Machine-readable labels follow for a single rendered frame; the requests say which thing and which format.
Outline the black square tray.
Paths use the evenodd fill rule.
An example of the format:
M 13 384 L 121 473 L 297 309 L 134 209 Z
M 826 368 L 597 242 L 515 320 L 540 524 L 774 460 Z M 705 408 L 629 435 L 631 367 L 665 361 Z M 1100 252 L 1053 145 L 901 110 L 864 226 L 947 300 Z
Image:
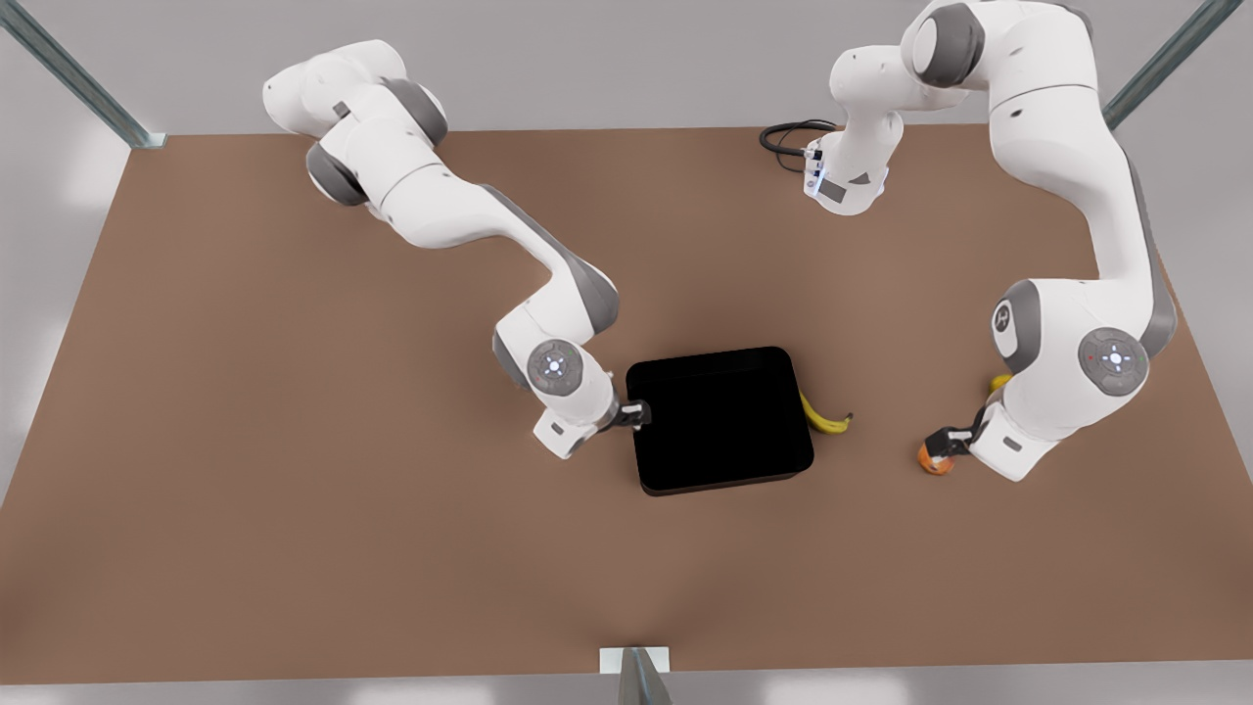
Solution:
M 639 362 L 626 371 L 626 396 L 650 409 L 632 442 L 639 485 L 652 496 L 783 481 L 814 462 L 781 347 Z

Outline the yellow banana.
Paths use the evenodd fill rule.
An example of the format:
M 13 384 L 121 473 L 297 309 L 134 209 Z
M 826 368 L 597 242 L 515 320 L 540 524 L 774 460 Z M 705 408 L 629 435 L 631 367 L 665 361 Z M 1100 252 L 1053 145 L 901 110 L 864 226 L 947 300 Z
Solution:
M 803 414 L 806 416 L 807 423 L 809 423 L 809 427 L 816 432 L 818 432 L 819 435 L 841 436 L 846 433 L 847 430 L 850 430 L 850 423 L 852 419 L 855 419 L 853 412 L 847 412 L 847 414 L 845 414 L 843 418 L 838 419 L 824 418 L 823 414 L 819 414 L 819 412 L 814 409 L 814 407 L 809 402 L 809 398 L 807 398 L 804 393 L 799 392 L 798 396 L 801 399 Z

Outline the silver frame post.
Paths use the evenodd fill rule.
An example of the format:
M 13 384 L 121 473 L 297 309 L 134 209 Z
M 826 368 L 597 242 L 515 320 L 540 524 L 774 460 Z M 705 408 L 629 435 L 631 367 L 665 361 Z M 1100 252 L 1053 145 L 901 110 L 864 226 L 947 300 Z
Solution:
M 670 647 L 600 647 L 599 672 L 618 675 L 616 705 L 674 705 L 662 677 L 672 672 Z
M 1245 0 L 1203 0 L 1190 18 L 1172 34 L 1101 108 L 1108 128 L 1116 130 L 1177 68 L 1244 4 Z
M 165 147 L 168 135 L 144 128 L 18 0 L 0 0 L 0 28 L 5 28 L 41 68 L 56 76 L 66 90 L 90 109 L 127 147 L 130 149 Z

